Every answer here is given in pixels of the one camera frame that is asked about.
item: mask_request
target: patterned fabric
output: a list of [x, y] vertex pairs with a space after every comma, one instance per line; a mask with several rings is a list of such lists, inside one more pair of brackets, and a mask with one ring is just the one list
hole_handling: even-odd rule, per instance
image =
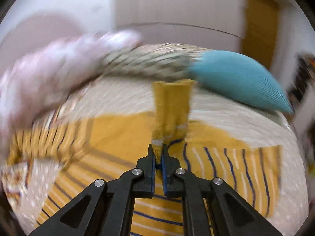
[[[134, 168], [138, 158], [146, 156], [154, 128], [155, 114], [143, 112], [18, 132], [10, 150], [10, 163], [25, 156], [52, 157], [66, 164], [48, 194], [37, 224], [46, 221], [95, 179], [113, 180]], [[243, 141], [198, 121], [189, 123], [186, 139], [174, 141], [171, 146], [183, 143], [184, 148], [173, 154], [182, 167], [206, 179], [222, 177], [261, 214], [272, 215], [280, 183], [279, 147], [250, 150]], [[134, 235], [182, 235], [181, 201], [166, 199], [159, 179], [152, 200], [136, 200], [131, 231]]]
[[205, 52], [191, 72], [203, 87], [225, 97], [263, 110], [292, 112], [277, 80], [250, 57], [228, 51]]
[[19, 163], [14, 167], [7, 166], [2, 170], [1, 182], [13, 210], [18, 208], [21, 196], [23, 196], [28, 190], [28, 184], [32, 171], [33, 160]]
[[0, 235], [1, 236], [26, 236], [18, 218], [14, 214], [10, 203], [0, 183]]
[[190, 64], [189, 56], [180, 50], [168, 49], [160, 45], [140, 46], [133, 50], [112, 52], [100, 66], [103, 75], [134, 75], [164, 80], [185, 79]]

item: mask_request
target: blue stripe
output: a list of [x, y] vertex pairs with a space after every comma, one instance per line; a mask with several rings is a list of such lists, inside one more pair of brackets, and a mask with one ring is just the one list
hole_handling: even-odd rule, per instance
[[54, 185], [57, 187], [57, 189], [59, 189], [59, 191], [61, 191], [65, 196], [67, 196], [69, 200], [72, 200], [71, 196], [70, 196], [69, 194], [67, 194], [67, 193], [64, 191], [64, 189], [62, 189], [62, 188], [60, 187], [60, 185], [57, 184], [57, 182], [55, 182]]
[[143, 236], [143, 235], [140, 235], [140, 234], [137, 234], [137, 233], [134, 233], [134, 232], [130, 232], [129, 235], [132, 235], [132, 236]]
[[255, 193], [255, 189], [254, 189], [254, 186], [253, 186], [253, 182], [250, 179], [250, 176], [249, 176], [249, 173], [248, 173], [248, 166], [247, 166], [246, 159], [245, 159], [245, 149], [243, 149], [243, 160], [244, 160], [244, 165], [245, 165], [246, 176], [248, 178], [248, 182], [249, 182], [250, 187], [251, 187], [252, 192], [253, 192], [253, 208], [255, 208], [256, 193]]
[[48, 215], [47, 214], [47, 212], [42, 208], [42, 212], [44, 212], [44, 214], [48, 217], [48, 218], [50, 218], [50, 215]]
[[167, 146], [167, 148], [170, 148], [172, 145], [177, 144], [177, 143], [180, 143], [180, 142], [182, 142], [183, 140], [184, 140], [183, 138], [181, 138], [181, 139], [175, 139], [175, 140], [173, 140], [173, 141], [171, 141], [171, 142], [169, 143], [169, 145]]
[[166, 195], [167, 194], [167, 176], [166, 176], [164, 155], [162, 155], [161, 157], [161, 165], [162, 165], [162, 178], [163, 178], [163, 192], [164, 192], [164, 195]]
[[227, 153], [226, 153], [226, 148], [224, 148], [224, 154], [229, 162], [229, 165], [230, 165], [230, 169], [231, 169], [231, 173], [233, 175], [233, 178], [234, 178], [234, 190], [237, 192], [237, 182], [236, 182], [236, 176], [235, 176], [235, 173], [234, 173], [234, 168], [233, 168], [233, 164], [231, 162], [231, 160], [229, 159], [229, 157], [227, 156]]
[[277, 166], [279, 169], [279, 173], [277, 175], [278, 187], [279, 187], [279, 189], [281, 189], [281, 171], [280, 171], [281, 162], [280, 162], [280, 148], [279, 148], [279, 146], [276, 147], [276, 156], [277, 156]]
[[262, 174], [264, 175], [264, 182], [265, 182], [266, 194], [267, 194], [267, 200], [268, 200], [267, 213], [266, 213], [266, 217], [267, 217], [269, 214], [269, 207], [270, 207], [270, 195], [269, 195], [269, 189], [268, 189], [268, 182], [267, 182], [266, 175], [265, 175], [264, 158], [263, 158], [262, 148], [259, 148], [259, 155], [260, 155], [261, 169], [262, 169]]
[[174, 222], [174, 221], [169, 221], [169, 220], [165, 220], [165, 219], [162, 219], [162, 218], [155, 218], [155, 217], [152, 217], [152, 216], [149, 216], [147, 214], [144, 214], [144, 213], [141, 213], [139, 211], [133, 211], [134, 214], [137, 214], [137, 215], [140, 215], [142, 217], [145, 217], [145, 218], [149, 218], [149, 219], [152, 219], [154, 221], [159, 221], [159, 222], [163, 222], [163, 223], [167, 223], [167, 224], [174, 224], [174, 225], [179, 225], [179, 226], [183, 226], [183, 223], [178, 223], [178, 222]]
[[187, 142], [185, 143], [185, 146], [184, 146], [183, 157], [184, 157], [184, 161], [185, 161], [186, 164], [187, 164], [187, 170], [188, 170], [188, 171], [192, 171], [192, 167], [191, 167], [190, 162], [189, 162], [189, 160], [188, 160], [188, 158], [187, 158], [186, 147], [187, 147]]
[[163, 200], [168, 200], [168, 201], [182, 203], [182, 201], [180, 199], [169, 199], [169, 198], [166, 198], [166, 197], [161, 196], [161, 195], [154, 195], [153, 197], [158, 198], [158, 199], [163, 199]]
[[209, 161], [210, 161], [211, 164], [212, 164], [212, 168], [213, 168], [213, 178], [216, 178], [216, 177], [217, 177], [217, 172], [216, 172], [216, 168], [215, 168], [215, 163], [213, 162], [213, 159], [212, 159], [212, 157], [211, 157], [211, 155], [210, 155], [210, 153], [209, 153], [208, 148], [204, 147], [204, 150], [206, 151], [206, 154], [207, 154], [207, 156], [208, 156], [208, 159], [209, 159]]
[[55, 202], [52, 200], [52, 198], [50, 198], [49, 195], [47, 196], [47, 198], [48, 198], [58, 209], [61, 209], [61, 207], [59, 207], [59, 206], [57, 205], [57, 203], [55, 203]]

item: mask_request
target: bed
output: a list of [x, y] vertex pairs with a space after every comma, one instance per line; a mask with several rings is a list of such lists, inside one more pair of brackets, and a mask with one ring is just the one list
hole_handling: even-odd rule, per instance
[[[190, 45], [168, 44], [168, 47], [186, 52], [191, 60], [198, 59], [200, 52], [205, 50]], [[64, 105], [40, 118], [35, 125], [58, 125], [103, 113], [131, 114], [153, 110], [153, 81], [150, 77], [111, 74], [99, 77], [70, 95]], [[285, 117], [280, 113], [250, 108], [196, 86], [190, 119], [221, 128], [252, 148], [283, 147], [280, 199], [275, 214], [268, 220], [283, 236], [295, 235], [309, 214], [308, 193], [297, 140]], [[15, 191], [20, 193], [19, 198], [12, 198], [11, 204], [27, 233], [34, 229], [60, 169], [61, 165], [51, 160], [34, 160], [33, 164], [26, 161], [4, 168], [13, 177], [17, 173], [22, 175], [14, 185]]]

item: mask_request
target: white wall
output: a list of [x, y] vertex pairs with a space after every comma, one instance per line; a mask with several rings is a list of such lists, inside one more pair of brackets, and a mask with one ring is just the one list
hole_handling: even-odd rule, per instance
[[42, 11], [71, 17], [86, 32], [107, 32], [113, 27], [112, 0], [16, 0], [0, 24], [0, 42], [19, 22]]
[[147, 43], [240, 51], [245, 0], [115, 0], [115, 6], [117, 26], [132, 25]]
[[59, 13], [36, 13], [22, 20], [0, 43], [0, 76], [25, 54], [56, 39], [82, 34], [84, 30], [78, 22]]

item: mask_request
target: yellow towel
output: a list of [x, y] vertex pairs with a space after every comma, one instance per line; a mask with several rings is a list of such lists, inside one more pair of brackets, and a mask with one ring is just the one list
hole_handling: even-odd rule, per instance
[[[188, 110], [186, 107], [181, 113], [188, 114]], [[187, 120], [174, 118], [175, 122], [169, 123], [173, 126], [160, 131], [160, 135], [164, 138], [168, 136], [165, 132], [173, 133], [168, 140], [174, 151], [171, 155], [180, 160], [183, 168], [206, 179], [223, 178], [263, 216], [273, 214], [280, 188], [279, 146], [251, 150], [245, 142], [230, 137], [225, 131], [198, 121], [190, 121], [188, 130], [179, 131], [177, 135], [181, 127], [174, 125], [183, 125]], [[106, 115], [48, 130], [17, 132], [10, 148], [9, 163], [16, 163], [24, 156], [51, 157], [65, 164], [37, 224], [45, 222], [95, 179], [113, 180], [134, 168], [137, 160], [146, 156], [157, 128], [167, 128], [163, 123], [160, 124], [163, 126], [157, 125], [157, 121], [153, 112], [143, 112], [128, 116]], [[181, 201], [163, 196], [159, 178], [153, 199], [136, 200], [131, 232], [131, 235], [182, 235]]]

